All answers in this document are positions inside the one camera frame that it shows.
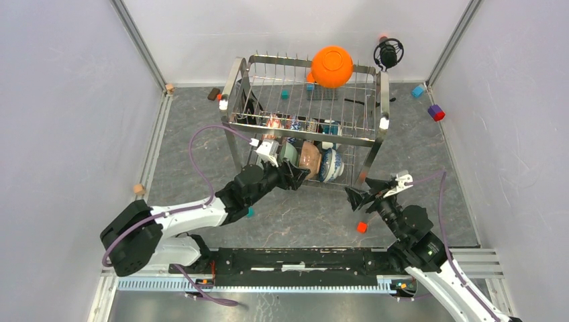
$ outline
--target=metal wire rack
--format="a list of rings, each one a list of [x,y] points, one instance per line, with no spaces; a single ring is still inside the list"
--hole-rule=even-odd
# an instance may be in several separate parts
[[[288,55],[255,54],[248,62],[237,58],[223,89],[221,121],[234,129],[262,136],[341,144],[338,152],[345,170],[333,184],[359,186],[389,127],[387,73],[376,74],[375,68],[356,63],[351,79],[344,86],[325,89],[306,81],[310,66],[308,58]],[[297,120],[299,128],[287,127],[292,118]],[[341,129],[337,135],[322,130],[332,121]],[[267,126],[275,123],[276,127]],[[230,132],[226,136],[236,168],[240,170],[235,139]],[[358,176],[354,176],[354,146],[370,148]]]

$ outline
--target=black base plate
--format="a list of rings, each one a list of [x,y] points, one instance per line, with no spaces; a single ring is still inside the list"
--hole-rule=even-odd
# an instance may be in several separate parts
[[[211,260],[217,286],[374,286],[377,275],[406,275],[382,248],[219,248],[210,265],[186,272],[211,274]],[[325,270],[287,270],[299,264]],[[171,266],[170,273],[180,272]]]

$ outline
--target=brown bowl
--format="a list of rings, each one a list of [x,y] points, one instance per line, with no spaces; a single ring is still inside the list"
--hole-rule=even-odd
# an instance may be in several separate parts
[[[318,174],[321,161],[322,156],[318,148],[311,142],[304,141],[301,157],[299,158],[299,168],[310,170],[310,173],[306,177],[307,180],[314,178],[314,176]]]

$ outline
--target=ceramic bowl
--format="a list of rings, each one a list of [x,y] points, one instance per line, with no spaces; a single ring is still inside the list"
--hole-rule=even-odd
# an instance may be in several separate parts
[[[332,136],[341,136],[342,135],[342,127],[340,126],[340,123],[338,123],[337,121],[334,121],[332,119],[326,119],[326,120],[324,120],[324,123],[329,124],[329,125],[322,125],[322,133],[330,134]],[[339,146],[340,146],[339,143],[322,142],[322,149],[323,150],[328,150],[328,149],[337,150]]]
[[[279,161],[283,161],[285,158],[289,159],[289,161],[294,166],[299,166],[299,153],[297,149],[288,142],[282,144],[282,148],[280,149],[280,153],[278,154]]]
[[[344,173],[344,163],[342,157],[334,149],[328,149],[322,156],[322,162],[318,171],[318,180],[321,182],[331,182]]]
[[[310,170],[310,173],[306,177],[307,180],[314,178],[318,174],[321,161],[322,156],[320,155],[318,148],[316,148],[316,146],[311,142],[304,141],[301,156],[299,158],[299,168]]]
[[[328,46],[316,53],[310,71],[319,85],[335,89],[352,77],[354,63],[350,54],[342,47]]]
[[[271,113],[270,117],[265,125],[266,127],[272,127],[274,129],[282,129],[282,124],[280,122],[280,119],[278,118],[278,116],[276,116],[276,114]],[[265,134],[263,135],[263,140],[267,139],[267,140],[276,140],[276,136],[272,135],[272,134]]]
[[[287,121],[287,129],[293,129],[295,131],[301,130],[301,122],[297,118],[296,115],[292,115],[291,118]],[[296,138],[287,138],[287,141],[291,144],[297,141]]]

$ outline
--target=orange bowl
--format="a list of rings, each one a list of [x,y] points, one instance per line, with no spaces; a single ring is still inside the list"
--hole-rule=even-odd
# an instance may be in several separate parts
[[[314,56],[310,71],[318,85],[335,89],[352,77],[354,63],[342,47],[328,46]]]

